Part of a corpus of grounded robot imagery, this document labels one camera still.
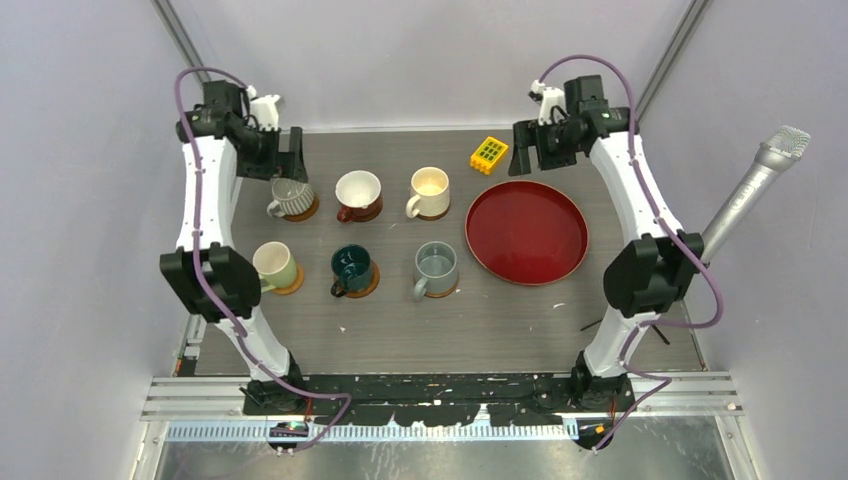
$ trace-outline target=silver microphone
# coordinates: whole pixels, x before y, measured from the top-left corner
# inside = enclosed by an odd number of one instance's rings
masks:
[[[771,138],[760,144],[754,163],[733,193],[704,230],[704,253],[701,261],[709,263],[724,244],[730,232],[754,208],[766,190],[781,173],[801,159],[810,143],[810,135],[797,128],[783,126]]]

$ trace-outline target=dark teal mug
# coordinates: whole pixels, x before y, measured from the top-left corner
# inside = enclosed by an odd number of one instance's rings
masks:
[[[336,282],[330,287],[330,294],[334,297],[361,292],[371,286],[374,279],[371,255],[360,245],[348,245],[336,250],[330,267],[336,275]]]

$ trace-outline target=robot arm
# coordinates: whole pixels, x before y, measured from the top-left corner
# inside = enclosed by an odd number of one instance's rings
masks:
[[[202,315],[233,342],[250,367],[251,378],[263,382],[271,380],[256,362],[245,356],[240,341],[270,372],[285,377],[289,373],[291,356],[277,341],[258,306],[259,276],[251,263],[234,250],[231,223],[242,177],[308,181],[300,148],[302,131],[293,127],[289,151],[279,152],[278,95],[257,97],[252,87],[243,90],[226,81],[206,82],[203,93],[203,104],[187,112],[203,159],[200,258],[206,280],[235,313],[239,325],[212,303],[194,272],[191,256],[197,206],[196,167],[192,148],[179,123],[177,134],[184,142],[186,165],[183,225],[176,252],[160,257],[160,270],[190,313]],[[239,334],[242,327],[246,336]]]
[[[564,87],[563,91],[533,82],[529,95],[540,104],[539,116],[513,126],[515,148],[509,174],[530,172],[530,146],[536,148],[541,170],[574,165],[576,154],[585,153],[603,178],[621,222],[625,248],[604,274],[609,305],[595,339],[577,360],[575,368],[580,374],[573,375],[586,382],[576,389],[580,391],[588,388],[592,378],[615,378],[626,373],[619,354],[630,332],[644,321],[657,319],[683,298],[696,269],[654,221],[651,205],[630,164],[629,110],[609,107],[598,75],[579,77]],[[557,107],[567,117],[554,121],[550,112]],[[645,161],[639,135],[634,147],[662,217],[687,246],[700,254],[700,235],[684,233],[669,212]],[[628,357],[643,333],[640,329]]]

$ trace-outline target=light green mug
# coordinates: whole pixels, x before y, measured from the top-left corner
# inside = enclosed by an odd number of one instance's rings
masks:
[[[285,243],[268,242],[253,254],[253,268],[265,281],[262,291],[288,288],[297,280],[297,263]]]

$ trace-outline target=red tray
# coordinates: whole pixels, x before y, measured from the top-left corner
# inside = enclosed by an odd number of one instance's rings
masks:
[[[577,205],[552,187],[524,180],[480,194],[465,218],[465,238],[486,270],[521,285],[562,280],[589,248]]]

